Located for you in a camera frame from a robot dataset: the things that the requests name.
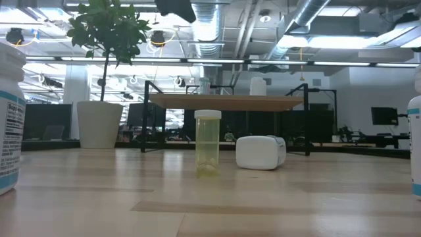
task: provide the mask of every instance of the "light wood surface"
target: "light wood surface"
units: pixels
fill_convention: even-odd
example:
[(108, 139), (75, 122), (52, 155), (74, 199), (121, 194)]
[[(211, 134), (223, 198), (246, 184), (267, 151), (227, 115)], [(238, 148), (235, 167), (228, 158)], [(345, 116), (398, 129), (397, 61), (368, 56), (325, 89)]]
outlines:
[(195, 177), (194, 151), (68, 149), (23, 153), (0, 196), (1, 237), (421, 236), (410, 161), (288, 154), (275, 171)]
[(149, 99), (166, 109), (222, 111), (284, 111), (303, 102), (295, 96), (151, 94)]

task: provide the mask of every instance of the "tree trunk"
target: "tree trunk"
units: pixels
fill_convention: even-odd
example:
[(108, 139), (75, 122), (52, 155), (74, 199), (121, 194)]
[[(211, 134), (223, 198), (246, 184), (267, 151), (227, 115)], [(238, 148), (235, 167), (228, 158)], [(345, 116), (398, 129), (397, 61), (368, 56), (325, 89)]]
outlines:
[(104, 101), (104, 94), (105, 94), (105, 84), (107, 81), (107, 68), (108, 68), (108, 62), (110, 59), (110, 53), (107, 52), (107, 57), (105, 58), (105, 64), (104, 64), (104, 75), (103, 75), (103, 83), (101, 84), (101, 101)]

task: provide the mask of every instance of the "wooden table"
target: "wooden table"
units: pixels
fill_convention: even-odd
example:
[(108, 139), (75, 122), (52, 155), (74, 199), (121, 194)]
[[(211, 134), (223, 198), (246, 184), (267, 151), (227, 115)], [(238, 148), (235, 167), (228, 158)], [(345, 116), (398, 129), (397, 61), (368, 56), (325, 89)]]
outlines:
[(165, 109), (216, 109), (221, 111), (280, 112), (303, 102), (302, 97), (257, 95), (150, 94), (149, 99)]

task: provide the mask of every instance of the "white bottle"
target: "white bottle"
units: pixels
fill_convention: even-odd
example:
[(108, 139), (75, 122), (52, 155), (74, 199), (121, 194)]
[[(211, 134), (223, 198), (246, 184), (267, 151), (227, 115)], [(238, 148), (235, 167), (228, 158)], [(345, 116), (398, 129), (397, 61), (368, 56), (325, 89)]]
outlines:
[(18, 182), (26, 106), (18, 83), (25, 64), (25, 54), (0, 43), (0, 195)]
[[(415, 71), (415, 90), (421, 93), (421, 65)], [(412, 191), (421, 199), (421, 95), (408, 104)]]

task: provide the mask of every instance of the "potted plant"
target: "potted plant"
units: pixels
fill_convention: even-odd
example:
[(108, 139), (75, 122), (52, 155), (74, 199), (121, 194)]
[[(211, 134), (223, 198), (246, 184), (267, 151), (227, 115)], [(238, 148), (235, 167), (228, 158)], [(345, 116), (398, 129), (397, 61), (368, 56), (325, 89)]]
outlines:
[(122, 7), (120, 0), (89, 0), (89, 5), (79, 4), (79, 16), (69, 21), (73, 29), (67, 32), (72, 45), (89, 49), (86, 57), (93, 58), (95, 51), (102, 51), (105, 58), (104, 74), (100, 79), (101, 101), (78, 103), (78, 123), (82, 148), (113, 148), (123, 106), (104, 102), (107, 67), (110, 56), (120, 63), (132, 65), (140, 54), (138, 44), (146, 42), (148, 21), (140, 20), (134, 6)]

